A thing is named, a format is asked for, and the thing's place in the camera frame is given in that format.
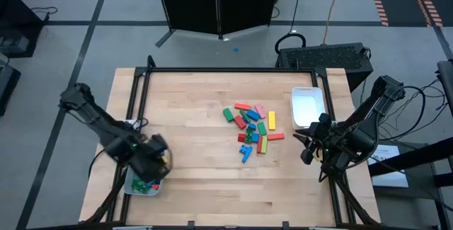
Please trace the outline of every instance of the yellow cable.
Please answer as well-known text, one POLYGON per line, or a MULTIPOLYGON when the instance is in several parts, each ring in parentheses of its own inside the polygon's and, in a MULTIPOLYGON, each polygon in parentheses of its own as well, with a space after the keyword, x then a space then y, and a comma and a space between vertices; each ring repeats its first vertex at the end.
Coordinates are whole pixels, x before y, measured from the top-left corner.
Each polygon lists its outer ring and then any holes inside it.
POLYGON ((323 44, 326 44, 327 30, 328 30, 328 23, 329 23, 329 21, 331 20, 332 9, 333 9, 333 5, 335 4, 335 1, 336 1, 336 0, 333 0, 333 1, 332 1, 331 9, 330 9, 329 12, 328 12, 327 24, 326 24, 326 32, 324 32, 323 44))

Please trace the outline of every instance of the white paper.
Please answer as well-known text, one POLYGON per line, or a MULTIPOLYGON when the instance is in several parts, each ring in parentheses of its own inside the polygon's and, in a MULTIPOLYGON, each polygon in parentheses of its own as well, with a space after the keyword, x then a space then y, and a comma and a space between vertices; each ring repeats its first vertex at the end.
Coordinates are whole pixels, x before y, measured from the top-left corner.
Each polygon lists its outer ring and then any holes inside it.
MULTIPOLYGON (((372 155, 375 159, 383 161, 390 159, 391 157, 398 156, 399 150, 397 146, 393 145, 378 145, 376 151, 372 155)), ((374 159, 368 159, 368 165, 376 163, 374 159)), ((399 172, 387 173, 380 176, 372 177, 373 185, 382 187, 399 187, 408 188, 408 180, 406 176, 399 172)))

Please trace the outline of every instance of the black equipment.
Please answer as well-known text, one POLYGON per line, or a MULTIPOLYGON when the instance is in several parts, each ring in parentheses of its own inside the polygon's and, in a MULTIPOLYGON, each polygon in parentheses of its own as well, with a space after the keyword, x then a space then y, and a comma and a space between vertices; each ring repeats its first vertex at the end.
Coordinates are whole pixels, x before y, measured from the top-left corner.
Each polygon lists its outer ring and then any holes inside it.
POLYGON ((366 161, 374 153, 379 138, 379 121, 404 95, 403 84, 389 76, 381 76, 374 82, 371 96, 346 121, 332 123, 331 118, 323 113, 319 122, 293 134, 306 147, 301 154, 305 164, 312 162, 314 153, 322 152, 319 182, 326 177, 334 179, 364 224, 379 223, 355 199, 343 181, 343 174, 347 168, 366 161))
POLYGON ((105 152, 120 165, 129 164, 143 181, 162 179, 170 172, 171 167, 163 158, 168 145, 161 135, 152 135, 147 141, 133 125, 114 120, 96 105, 86 84, 75 84, 60 96, 59 106, 66 111, 76 111, 84 124, 99 136, 105 152))
POLYGON ((18 70, 0 61, 0 117, 5 114, 9 98, 20 77, 18 70))
POLYGON ((368 49, 361 42, 305 47, 303 40, 302 47, 281 50, 278 49, 279 42, 275 45, 278 54, 276 67, 344 68, 351 91, 373 72, 373 67, 369 63, 370 56, 367 54, 368 49))
POLYGON ((168 27, 222 36, 270 25, 275 0, 162 0, 168 27))
POLYGON ((32 57, 43 27, 44 21, 21 0, 0 0, 0 53, 32 57))

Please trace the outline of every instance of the pink block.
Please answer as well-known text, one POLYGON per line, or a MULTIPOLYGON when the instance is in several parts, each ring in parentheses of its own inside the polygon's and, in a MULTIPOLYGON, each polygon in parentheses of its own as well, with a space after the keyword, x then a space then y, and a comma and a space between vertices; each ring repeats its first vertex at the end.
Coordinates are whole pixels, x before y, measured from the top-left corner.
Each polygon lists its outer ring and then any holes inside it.
POLYGON ((260 115, 261 118, 265 118, 266 117, 266 112, 264 111, 263 106, 255 105, 255 108, 256 108, 256 111, 258 112, 258 114, 260 115))

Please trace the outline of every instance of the red block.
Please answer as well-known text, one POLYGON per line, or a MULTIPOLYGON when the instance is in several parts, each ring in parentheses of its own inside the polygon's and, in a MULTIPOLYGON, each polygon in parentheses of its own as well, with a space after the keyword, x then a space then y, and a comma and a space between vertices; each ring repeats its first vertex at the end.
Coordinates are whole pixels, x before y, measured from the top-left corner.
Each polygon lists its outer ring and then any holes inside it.
POLYGON ((256 153, 261 153, 261 145, 263 144, 263 136, 260 135, 260 139, 258 140, 258 146, 256 147, 256 153))
POLYGON ((234 122, 241 128, 245 128, 246 127, 246 123, 242 120, 242 117, 237 115, 236 117, 234 117, 234 122))
POLYGON ((279 133, 279 134, 268 134, 268 141, 272 141, 275 139, 284 139, 285 134, 279 133))
POLYGON ((235 107, 236 109, 241 109, 241 110, 250 110, 250 109, 252 108, 251 106, 245 105, 245 104, 243 104, 243 103, 235 103, 235 104, 234 104, 234 107, 235 107))
POLYGON ((239 134, 238 135, 238 142, 245 142, 246 141, 246 135, 245 134, 239 134))

